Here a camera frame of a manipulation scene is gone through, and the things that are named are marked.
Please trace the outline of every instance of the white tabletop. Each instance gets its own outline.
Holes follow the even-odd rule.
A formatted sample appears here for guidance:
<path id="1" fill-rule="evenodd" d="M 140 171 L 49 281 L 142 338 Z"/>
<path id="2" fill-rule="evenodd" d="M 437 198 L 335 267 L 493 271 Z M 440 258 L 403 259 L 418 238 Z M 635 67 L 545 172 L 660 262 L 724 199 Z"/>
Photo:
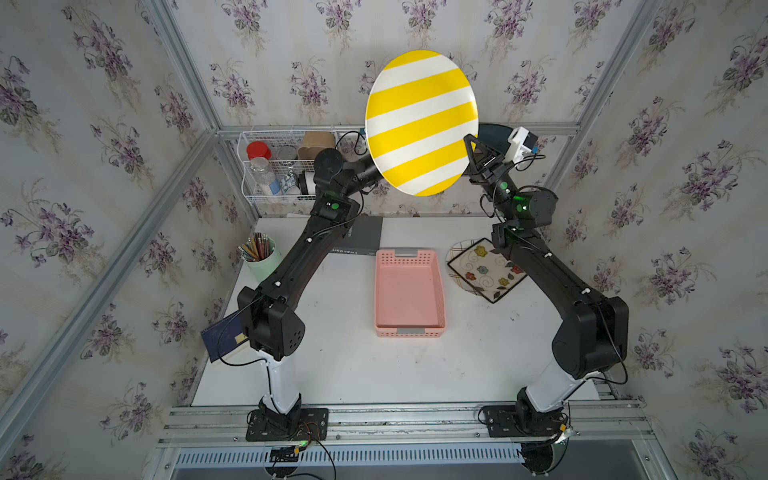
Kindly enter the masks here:
<path id="1" fill-rule="evenodd" d="M 373 329 L 374 256 L 331 253 L 306 286 L 296 314 L 306 324 L 299 349 L 289 358 L 303 404 L 514 401 L 552 360 L 551 341 L 560 326 L 554 305 L 530 279 L 498 303 L 465 292 L 448 276 L 443 259 L 461 240 L 490 237 L 484 217 L 385 218 L 381 248 L 424 247 L 437 252 L 445 291 L 446 329 L 439 338 L 382 338 Z M 305 218 L 260 219 L 285 254 L 298 240 Z M 237 310 L 243 286 L 256 280 L 240 271 L 226 314 Z M 227 356 L 255 359 L 246 344 Z M 194 406 L 255 405 L 266 393 L 261 362 L 243 367 L 208 363 Z M 598 399 L 592 381 L 572 399 Z"/>

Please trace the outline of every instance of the pencil holder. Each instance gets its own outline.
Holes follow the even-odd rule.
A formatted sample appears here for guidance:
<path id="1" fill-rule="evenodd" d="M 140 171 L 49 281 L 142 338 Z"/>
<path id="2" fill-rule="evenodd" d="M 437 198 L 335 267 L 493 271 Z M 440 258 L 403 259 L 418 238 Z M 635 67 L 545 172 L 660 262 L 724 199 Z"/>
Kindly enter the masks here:
<path id="1" fill-rule="evenodd" d="M 250 268 L 253 278 L 259 283 L 263 282 L 269 275 L 271 275 L 277 266 L 280 265 L 280 262 L 283 261 L 283 256 L 280 255 L 280 252 L 277 250 L 275 241 L 271 238 L 269 241 L 272 253 L 270 253 L 267 258 L 259 262 L 245 262 L 248 268 Z"/>

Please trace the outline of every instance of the floral plate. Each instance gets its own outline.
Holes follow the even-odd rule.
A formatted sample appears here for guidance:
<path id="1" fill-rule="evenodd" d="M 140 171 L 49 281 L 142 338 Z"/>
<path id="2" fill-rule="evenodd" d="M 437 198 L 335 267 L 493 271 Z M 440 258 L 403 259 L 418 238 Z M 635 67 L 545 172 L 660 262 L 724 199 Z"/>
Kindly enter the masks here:
<path id="1" fill-rule="evenodd" d="M 462 289 L 496 303 L 527 275 L 500 253 L 487 238 L 463 240 L 448 251 L 449 276 Z"/>

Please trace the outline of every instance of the yellow and white striped plate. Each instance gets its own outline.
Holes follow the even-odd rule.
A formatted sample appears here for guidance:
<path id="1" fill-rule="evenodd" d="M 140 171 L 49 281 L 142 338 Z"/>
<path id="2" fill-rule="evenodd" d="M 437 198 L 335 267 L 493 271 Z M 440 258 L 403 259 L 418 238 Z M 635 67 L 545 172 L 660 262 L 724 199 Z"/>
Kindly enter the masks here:
<path id="1" fill-rule="evenodd" d="M 478 134 L 469 80 L 449 58 L 414 50 L 392 60 L 371 88 L 368 146 L 376 167 L 398 190 L 439 194 L 469 164 L 466 134 Z"/>

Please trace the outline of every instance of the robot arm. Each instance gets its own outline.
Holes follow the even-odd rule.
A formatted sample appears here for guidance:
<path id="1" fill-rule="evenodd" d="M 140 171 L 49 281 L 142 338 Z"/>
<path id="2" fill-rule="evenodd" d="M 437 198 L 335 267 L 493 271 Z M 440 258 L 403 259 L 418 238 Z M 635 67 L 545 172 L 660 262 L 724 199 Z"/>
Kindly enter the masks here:
<path id="1" fill-rule="evenodd" d="M 535 136 L 527 134 L 519 144 L 534 142 Z M 618 297 L 608 299 L 593 291 L 534 230 L 550 224 L 557 202 L 554 193 L 540 187 L 518 189 L 508 173 L 516 162 L 506 160 L 504 154 L 472 135 L 465 137 L 465 143 L 471 159 L 470 181 L 485 189 L 498 212 L 500 222 L 492 232 L 496 251 L 536 282 L 563 320 L 552 340 L 554 360 L 518 393 L 512 413 L 516 431 L 504 436 L 551 437 L 559 428 L 563 402 L 585 376 L 606 370 L 626 357 L 627 305 Z M 271 401 L 263 400 L 260 408 L 284 431 L 290 431 L 291 423 L 297 421 L 301 403 L 291 372 L 281 374 L 281 369 L 287 369 L 284 357 L 296 351 L 304 336 L 304 323 L 295 313 L 299 298 L 358 214 L 359 205 L 349 195 L 382 178 L 370 156 L 351 164 L 334 149 L 320 152 L 315 170 L 317 200 L 301 238 L 269 278 L 255 290 L 243 288 L 237 297 L 243 333 L 273 375 Z"/>

